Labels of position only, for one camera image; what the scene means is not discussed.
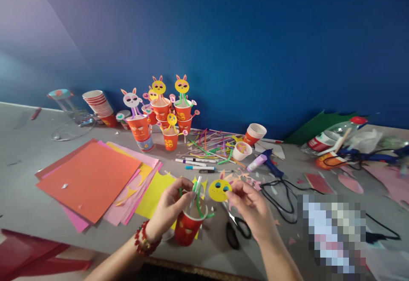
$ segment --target red bottle cap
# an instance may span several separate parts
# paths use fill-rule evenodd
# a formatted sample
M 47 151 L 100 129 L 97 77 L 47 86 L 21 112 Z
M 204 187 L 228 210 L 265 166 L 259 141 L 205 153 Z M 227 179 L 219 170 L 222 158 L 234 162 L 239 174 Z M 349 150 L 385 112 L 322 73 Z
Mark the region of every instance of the red bottle cap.
M 363 125 L 363 124 L 365 124 L 365 123 L 368 122 L 367 119 L 365 119 L 365 118 L 363 118 L 363 117 L 359 117 L 359 116 L 352 117 L 350 121 L 351 121 L 352 123 L 357 124 L 357 125 Z

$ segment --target table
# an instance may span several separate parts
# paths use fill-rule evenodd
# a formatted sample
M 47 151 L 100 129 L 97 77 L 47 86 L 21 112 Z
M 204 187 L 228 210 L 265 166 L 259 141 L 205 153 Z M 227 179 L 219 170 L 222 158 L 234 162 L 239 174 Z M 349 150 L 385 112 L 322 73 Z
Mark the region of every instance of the table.
M 51 133 L 68 120 L 66 114 L 56 110 L 43 109 L 36 120 L 28 119 L 22 124 L 21 115 L 24 112 L 32 114 L 34 110 L 34 108 L 26 106 L 0 103 L 0 118 L 3 119 L 0 122 L 0 215 L 3 215 L 0 218 L 0 228 L 99 252 L 113 253 L 134 234 L 136 228 L 145 219 L 135 214 L 127 226 L 120 225 L 118 227 L 105 220 L 100 220 L 95 226 L 78 234 L 56 201 L 35 186 L 38 180 L 34 174 L 91 138 L 104 142 L 112 141 L 139 151 L 132 133 L 123 130 L 122 127 L 112 129 L 96 125 L 90 133 L 80 138 L 67 142 L 51 141 Z M 158 127 L 154 127 L 153 133 L 155 148 L 149 152 L 149 155 L 163 162 L 164 165 L 160 173 L 164 174 L 164 171 L 169 171 L 175 176 L 184 176 L 192 180 L 198 173 L 194 170 L 185 170 L 183 164 L 173 161 L 178 152 L 187 151 L 186 145 L 179 142 L 175 152 L 166 152 L 163 137 L 159 129 L 156 128 Z M 286 159 L 284 161 L 278 160 L 278 167 L 285 173 L 285 179 L 297 184 L 297 180 L 302 178 L 303 173 L 317 173 L 318 168 L 296 146 L 284 144 L 283 149 Z M 253 157 L 245 159 L 243 163 L 249 164 Z M 237 169 L 238 165 L 225 163 L 223 168 L 220 166 L 218 168 Z M 257 171 L 260 179 L 274 180 L 265 166 L 260 167 Z M 401 235 L 402 241 L 384 243 L 388 249 L 409 251 L 408 211 L 383 197 L 386 190 L 379 181 L 364 170 L 355 172 L 365 190 L 363 195 L 357 195 L 345 188 L 336 179 L 336 175 L 329 171 L 320 171 L 338 194 L 347 195 L 347 201 L 361 203 L 362 209 L 366 209 L 374 218 L 390 226 Z M 204 176 L 205 178 L 209 178 L 208 183 L 210 183 L 218 179 L 219 174 L 208 174 Z M 276 190 L 278 194 L 274 197 L 283 206 L 288 207 L 283 189 L 276 187 Z M 317 266 L 310 256 L 301 220 L 295 225 L 286 224 L 277 210 L 275 208 L 272 210 L 275 218 L 281 223 L 278 229 L 284 243 L 304 279 L 324 280 L 327 269 Z M 154 257 L 265 280 L 265 269 L 256 241 L 254 239 L 245 240 L 238 234 L 242 249 L 238 251 L 231 249 L 225 238 L 226 221 L 227 215 L 219 209 L 214 218 L 204 222 L 202 234 L 190 247 L 179 247 L 172 242 L 162 243 L 156 250 Z M 387 233 L 386 230 L 369 219 L 367 222 L 374 232 Z M 290 237 L 293 237 L 297 243 L 289 246 Z

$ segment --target red stool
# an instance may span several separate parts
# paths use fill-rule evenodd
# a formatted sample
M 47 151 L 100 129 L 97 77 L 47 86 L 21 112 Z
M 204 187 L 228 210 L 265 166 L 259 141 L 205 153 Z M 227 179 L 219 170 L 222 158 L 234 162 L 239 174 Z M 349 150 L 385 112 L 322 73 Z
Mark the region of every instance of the red stool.
M 0 245 L 0 280 L 21 276 L 52 275 L 87 270 L 92 261 L 68 260 L 55 256 L 70 246 L 9 230 L 1 230 L 7 239 Z

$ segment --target blue wall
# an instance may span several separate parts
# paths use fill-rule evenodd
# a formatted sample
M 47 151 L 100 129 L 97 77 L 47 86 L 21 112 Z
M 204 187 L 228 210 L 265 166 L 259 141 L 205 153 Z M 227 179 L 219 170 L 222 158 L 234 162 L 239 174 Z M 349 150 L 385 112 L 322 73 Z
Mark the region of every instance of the blue wall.
M 119 110 L 120 88 L 163 75 L 168 96 L 187 74 L 194 127 L 258 122 L 280 139 L 326 109 L 409 128 L 409 0 L 8 1 L 2 101 L 57 108 L 51 90 L 102 89 Z

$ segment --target hand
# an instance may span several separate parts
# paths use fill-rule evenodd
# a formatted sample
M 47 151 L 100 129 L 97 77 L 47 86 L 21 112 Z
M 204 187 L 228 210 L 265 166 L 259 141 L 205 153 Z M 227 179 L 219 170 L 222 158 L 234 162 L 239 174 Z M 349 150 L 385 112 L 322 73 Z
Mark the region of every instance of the hand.
M 187 190 L 182 197 L 179 188 Z M 146 236 L 150 243 L 157 241 L 175 222 L 179 213 L 192 201 L 195 193 L 192 192 L 193 183 L 186 178 L 177 179 L 165 189 L 155 213 L 146 226 Z
M 259 245 L 270 242 L 277 228 L 273 213 L 263 196 L 243 181 L 236 182 L 232 186 L 232 191 L 226 192 L 226 195 L 243 216 Z

